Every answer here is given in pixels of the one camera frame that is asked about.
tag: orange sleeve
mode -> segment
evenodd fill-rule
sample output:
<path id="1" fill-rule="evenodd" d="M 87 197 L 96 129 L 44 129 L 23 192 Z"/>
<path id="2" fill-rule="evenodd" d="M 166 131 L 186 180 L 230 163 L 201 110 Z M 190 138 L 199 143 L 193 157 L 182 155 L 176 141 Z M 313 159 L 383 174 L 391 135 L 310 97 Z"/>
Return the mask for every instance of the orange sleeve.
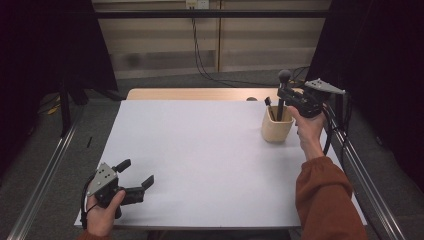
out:
<path id="1" fill-rule="evenodd" d="M 111 237 L 97 237 L 94 235 L 91 235 L 87 230 L 85 230 L 78 238 L 77 240 L 111 240 Z"/>
<path id="2" fill-rule="evenodd" d="M 302 239 L 367 239 L 351 198 L 351 184 L 330 158 L 305 162 L 296 181 Z"/>

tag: electrical outlet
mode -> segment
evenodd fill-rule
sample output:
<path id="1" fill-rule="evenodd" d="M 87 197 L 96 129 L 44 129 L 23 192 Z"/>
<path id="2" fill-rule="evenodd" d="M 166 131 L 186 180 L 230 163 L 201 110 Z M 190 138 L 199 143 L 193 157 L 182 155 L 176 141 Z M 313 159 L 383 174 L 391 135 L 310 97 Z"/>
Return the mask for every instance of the electrical outlet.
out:
<path id="1" fill-rule="evenodd" d="M 197 9 L 197 0 L 186 0 L 186 9 Z"/>
<path id="2" fill-rule="evenodd" d="M 209 0 L 198 0 L 197 9 L 209 9 Z"/>

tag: gray floor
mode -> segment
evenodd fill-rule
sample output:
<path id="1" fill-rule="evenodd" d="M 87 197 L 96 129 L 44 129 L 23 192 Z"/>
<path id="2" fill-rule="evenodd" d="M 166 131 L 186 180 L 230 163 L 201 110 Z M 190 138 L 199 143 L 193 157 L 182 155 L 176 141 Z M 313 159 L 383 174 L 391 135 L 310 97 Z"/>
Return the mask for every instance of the gray floor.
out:
<path id="1" fill-rule="evenodd" d="M 247 81 L 251 83 L 278 84 L 278 71 L 250 71 L 210 74 L 213 78 Z M 233 83 L 236 87 L 259 87 L 255 84 Z M 206 80 L 200 74 L 150 77 L 118 81 L 119 94 L 125 96 L 136 87 L 228 87 L 222 83 Z M 26 239 L 73 239 L 81 233 L 73 226 L 79 209 L 81 188 L 95 168 L 110 133 L 119 103 L 112 102 L 91 91 L 90 103 L 84 107 L 72 106 L 73 115 L 81 111 L 68 150 L 60 162 L 48 192 L 26 232 Z M 395 215 L 407 239 L 424 239 L 424 195 L 415 184 L 399 169 L 389 149 L 380 146 L 373 129 L 367 124 L 360 111 L 354 108 L 349 131 L 350 140 L 379 189 L 388 207 Z M 0 189 L 0 239 L 6 239 L 20 213 L 36 188 L 50 157 L 59 142 L 61 132 L 60 112 L 48 115 L 40 113 L 31 137 L 3 178 Z M 333 139 L 336 152 L 340 144 Z M 361 185 L 348 162 L 346 172 L 351 179 L 363 210 L 374 223 L 381 239 L 388 239 L 379 216 L 367 200 Z M 367 226 L 370 239 L 378 239 L 371 226 Z M 260 233 L 261 237 L 252 234 Z M 290 231 L 293 239 L 298 232 Z M 145 239 L 146 234 L 135 230 L 115 230 L 115 239 Z M 168 232 L 163 239 L 284 239 L 283 231 L 275 232 Z"/>

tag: wooden panel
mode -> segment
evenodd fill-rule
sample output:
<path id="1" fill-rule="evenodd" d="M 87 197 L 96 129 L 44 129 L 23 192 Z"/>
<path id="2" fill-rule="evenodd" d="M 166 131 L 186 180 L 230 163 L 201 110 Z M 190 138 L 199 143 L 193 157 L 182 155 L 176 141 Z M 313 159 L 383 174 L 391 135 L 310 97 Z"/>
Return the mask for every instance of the wooden panel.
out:
<path id="1" fill-rule="evenodd" d="M 185 1 L 95 3 L 100 10 L 175 10 L 185 9 Z M 201 50 L 215 50 L 216 19 L 196 19 Z M 99 19 L 110 54 L 193 51 L 191 19 Z"/>
<path id="2" fill-rule="evenodd" d="M 136 88 L 127 100 L 240 100 L 255 97 L 258 101 L 270 97 L 278 100 L 276 88 Z"/>
<path id="3" fill-rule="evenodd" d="M 185 0 L 92 0 L 93 4 L 97 3 L 157 3 L 157 2 L 184 2 Z"/>
<path id="4" fill-rule="evenodd" d="M 325 10 L 330 1 L 225 1 L 226 10 Z M 324 19 L 223 19 L 222 48 L 273 49 L 315 47 Z"/>

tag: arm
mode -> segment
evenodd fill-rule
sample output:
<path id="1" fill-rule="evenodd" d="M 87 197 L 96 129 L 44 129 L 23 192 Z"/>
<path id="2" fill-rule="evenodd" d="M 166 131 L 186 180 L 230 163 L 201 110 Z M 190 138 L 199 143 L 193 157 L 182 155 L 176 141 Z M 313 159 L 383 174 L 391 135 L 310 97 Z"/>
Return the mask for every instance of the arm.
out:
<path id="1" fill-rule="evenodd" d="M 125 191 L 119 191 L 107 208 L 96 206 L 94 196 L 87 199 L 87 209 L 93 207 L 87 215 L 87 230 L 78 237 L 78 240 L 110 240 L 110 232 L 115 220 L 115 211 L 124 200 Z"/>
<path id="2" fill-rule="evenodd" d="M 367 239 L 351 200 L 351 184 L 322 152 L 319 138 L 325 117 L 321 114 L 306 119 L 296 108 L 288 109 L 296 119 L 300 145 L 307 159 L 296 181 L 296 208 L 303 228 L 302 239 Z"/>

